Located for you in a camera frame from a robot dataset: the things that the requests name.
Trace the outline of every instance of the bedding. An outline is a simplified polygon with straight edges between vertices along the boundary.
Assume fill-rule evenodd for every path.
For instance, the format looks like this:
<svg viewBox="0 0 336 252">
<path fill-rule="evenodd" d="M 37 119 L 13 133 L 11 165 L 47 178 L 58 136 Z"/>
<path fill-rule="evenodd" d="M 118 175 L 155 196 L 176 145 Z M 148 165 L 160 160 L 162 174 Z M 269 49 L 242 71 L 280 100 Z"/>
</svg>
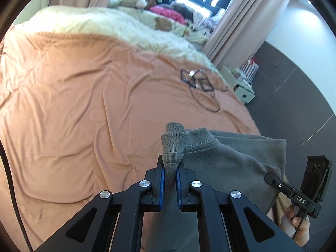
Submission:
<svg viewBox="0 0 336 252">
<path fill-rule="evenodd" d="M 173 33 L 153 31 L 121 10 L 52 6 L 40 10 L 29 21 L 16 26 L 27 33 L 95 33 L 113 36 L 142 50 L 194 61 L 218 73 L 205 54 L 197 51 L 190 42 Z"/>
<path fill-rule="evenodd" d="M 232 90 L 216 91 L 217 113 L 195 102 L 180 70 L 211 66 L 205 56 L 117 10 L 41 10 L 12 27 L 0 50 L 0 140 L 34 249 L 101 190 L 142 180 L 163 151 L 167 122 L 259 134 Z M 0 197 L 0 220 L 27 252 L 2 162 Z M 145 215 L 142 248 L 150 220 Z"/>
<path fill-rule="evenodd" d="M 182 14 L 183 18 L 189 20 L 190 22 L 194 22 L 194 10 L 188 8 L 185 4 L 177 3 L 176 1 L 172 1 L 170 5 L 162 4 L 160 5 L 164 8 L 170 8 L 178 13 Z"/>
<path fill-rule="evenodd" d="M 159 14 L 161 16 L 165 16 L 169 19 L 172 19 L 182 25 L 185 25 L 186 21 L 184 20 L 182 14 L 178 13 L 177 11 L 173 10 L 173 9 L 169 9 L 169 8 L 163 8 L 159 5 L 155 6 L 155 7 L 151 7 L 150 8 L 151 12 L 154 12 L 156 14 Z"/>
<path fill-rule="evenodd" d="M 155 18 L 163 16 L 147 11 L 147 10 L 137 10 L 135 8 L 127 8 L 127 7 L 118 7 L 119 11 L 127 13 L 128 15 L 132 16 L 134 19 L 140 21 L 141 23 L 149 26 L 152 29 L 155 29 Z M 206 33 L 204 34 L 203 31 L 194 32 L 190 28 L 186 28 L 185 25 L 182 25 L 178 22 L 175 22 L 168 18 L 169 21 L 172 22 L 172 30 L 170 31 L 172 34 L 182 37 L 185 34 L 185 31 L 188 33 L 184 35 L 184 38 L 189 41 L 190 43 L 198 44 L 201 47 L 205 45 L 207 40 L 209 39 L 209 35 Z"/>
</svg>

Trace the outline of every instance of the black bracket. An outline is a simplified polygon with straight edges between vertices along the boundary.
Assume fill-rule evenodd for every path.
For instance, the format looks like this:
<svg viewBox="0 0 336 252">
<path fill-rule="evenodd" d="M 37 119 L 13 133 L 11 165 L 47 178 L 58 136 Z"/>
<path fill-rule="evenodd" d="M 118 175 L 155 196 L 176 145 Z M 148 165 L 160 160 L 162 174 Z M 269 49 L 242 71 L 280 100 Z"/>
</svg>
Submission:
<svg viewBox="0 0 336 252">
<path fill-rule="evenodd" d="M 265 182 L 278 189 L 300 208 L 297 217 L 304 218 L 307 213 L 308 216 L 317 218 L 322 209 L 320 203 L 329 185 L 332 162 L 325 156 L 307 156 L 307 159 L 300 190 L 271 173 L 265 176 Z"/>
<path fill-rule="evenodd" d="M 214 190 L 183 161 L 176 188 L 180 210 L 197 212 L 200 252 L 303 251 L 241 192 Z"/>
</svg>

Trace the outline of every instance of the gray wall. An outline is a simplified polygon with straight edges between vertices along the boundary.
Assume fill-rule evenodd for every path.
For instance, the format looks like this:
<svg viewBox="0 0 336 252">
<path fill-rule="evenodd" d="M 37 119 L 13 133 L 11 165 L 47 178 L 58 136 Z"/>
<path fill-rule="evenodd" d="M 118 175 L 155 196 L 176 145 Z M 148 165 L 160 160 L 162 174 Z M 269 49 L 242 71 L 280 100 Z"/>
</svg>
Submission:
<svg viewBox="0 0 336 252">
<path fill-rule="evenodd" d="M 286 176 L 300 188 L 308 155 L 326 155 L 336 164 L 336 117 L 300 68 L 264 42 L 255 55 L 260 68 L 253 80 L 256 97 L 246 105 L 264 136 L 287 140 Z M 310 219 L 312 252 L 336 225 L 336 171 L 317 219 Z"/>
</svg>

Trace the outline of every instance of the metal screw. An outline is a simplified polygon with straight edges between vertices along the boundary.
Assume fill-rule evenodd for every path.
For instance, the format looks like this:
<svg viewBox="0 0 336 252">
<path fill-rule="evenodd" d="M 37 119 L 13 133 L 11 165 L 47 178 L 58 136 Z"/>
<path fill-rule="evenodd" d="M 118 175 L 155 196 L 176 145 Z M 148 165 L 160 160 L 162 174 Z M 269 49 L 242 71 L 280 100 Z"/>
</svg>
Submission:
<svg viewBox="0 0 336 252">
<path fill-rule="evenodd" d="M 232 196 L 233 198 L 238 199 L 238 198 L 241 197 L 241 193 L 240 193 L 238 190 L 234 190 L 234 191 L 231 192 L 231 196 Z"/>
<path fill-rule="evenodd" d="M 105 191 L 99 193 L 99 197 L 103 198 L 103 199 L 106 199 L 106 198 L 110 197 L 110 193 L 107 190 L 105 190 Z"/>
<path fill-rule="evenodd" d="M 195 181 L 192 181 L 192 182 L 191 182 L 191 185 L 192 185 L 194 188 L 199 188 L 200 186 L 202 186 L 202 182 L 201 182 L 201 181 L 198 181 L 198 180 L 195 180 Z"/>
<path fill-rule="evenodd" d="M 143 188 L 148 187 L 151 183 L 147 180 L 140 181 L 139 185 Z"/>
</svg>

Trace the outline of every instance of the pink pillow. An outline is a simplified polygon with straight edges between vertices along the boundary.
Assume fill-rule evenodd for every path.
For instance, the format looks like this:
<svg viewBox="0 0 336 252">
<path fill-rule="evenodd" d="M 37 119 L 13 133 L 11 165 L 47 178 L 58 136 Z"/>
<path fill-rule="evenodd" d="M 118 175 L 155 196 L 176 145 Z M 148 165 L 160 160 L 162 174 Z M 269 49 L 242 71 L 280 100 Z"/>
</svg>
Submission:
<svg viewBox="0 0 336 252">
<path fill-rule="evenodd" d="M 165 16 L 167 18 L 173 19 L 176 22 L 179 22 L 180 24 L 185 25 L 186 21 L 184 20 L 182 14 L 178 13 L 177 11 L 169 8 L 163 8 L 159 5 L 155 7 L 151 7 L 150 11 L 159 14 L 161 16 Z"/>
</svg>

